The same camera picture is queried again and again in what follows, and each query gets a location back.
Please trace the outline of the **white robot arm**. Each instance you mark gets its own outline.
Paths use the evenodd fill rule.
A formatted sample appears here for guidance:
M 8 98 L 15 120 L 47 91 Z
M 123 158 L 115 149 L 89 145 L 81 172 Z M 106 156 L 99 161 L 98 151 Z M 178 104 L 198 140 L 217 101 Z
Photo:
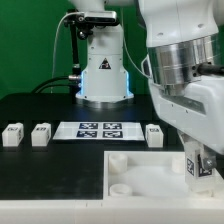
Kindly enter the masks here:
M 224 153 L 224 0 L 69 0 L 87 65 L 81 98 L 110 103 L 134 88 L 121 68 L 141 65 L 158 118 L 184 140 L 187 171 L 211 172 Z

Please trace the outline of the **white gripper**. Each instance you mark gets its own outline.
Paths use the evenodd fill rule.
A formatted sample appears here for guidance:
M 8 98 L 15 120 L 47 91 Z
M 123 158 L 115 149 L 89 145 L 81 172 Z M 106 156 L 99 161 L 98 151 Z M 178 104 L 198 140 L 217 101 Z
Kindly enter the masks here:
M 211 175 L 216 167 L 214 151 L 224 154 L 224 79 L 190 83 L 185 95 L 177 98 L 163 96 L 152 80 L 148 84 L 158 117 L 206 145 L 200 150 L 201 166 Z

